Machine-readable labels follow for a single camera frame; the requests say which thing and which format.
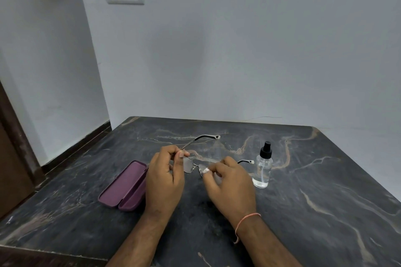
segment black bottle cap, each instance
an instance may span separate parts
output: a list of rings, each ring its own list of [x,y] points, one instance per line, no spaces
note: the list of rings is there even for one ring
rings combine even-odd
[[[272,158],[272,149],[270,148],[272,144],[270,142],[265,142],[263,148],[260,149],[260,157],[268,160]]]

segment door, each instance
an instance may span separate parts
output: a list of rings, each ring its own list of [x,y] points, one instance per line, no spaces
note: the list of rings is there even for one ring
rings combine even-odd
[[[33,191],[33,183],[0,123],[0,218]]]

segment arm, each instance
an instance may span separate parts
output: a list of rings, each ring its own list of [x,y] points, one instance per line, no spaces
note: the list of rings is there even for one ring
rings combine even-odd
[[[256,212],[252,180],[245,169],[231,157],[226,157],[208,169],[203,174],[206,191],[219,211],[236,229],[244,216]],[[213,172],[222,176],[220,185],[214,181]],[[244,219],[237,234],[256,267],[301,266],[258,215]]]
[[[160,237],[183,193],[184,155],[189,153],[179,151],[177,146],[167,146],[153,156],[146,175],[145,212],[107,267],[150,266]]]

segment eyeglass case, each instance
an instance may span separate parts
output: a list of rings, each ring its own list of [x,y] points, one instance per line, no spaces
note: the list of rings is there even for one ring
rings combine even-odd
[[[110,208],[133,211],[145,197],[147,172],[146,164],[132,161],[99,195],[98,201]]]

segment wall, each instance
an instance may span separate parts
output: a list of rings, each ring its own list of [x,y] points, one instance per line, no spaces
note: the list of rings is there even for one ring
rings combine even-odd
[[[0,80],[43,165],[108,120],[83,1],[0,4]]]
[[[83,1],[112,127],[316,126],[401,199],[399,0]]]

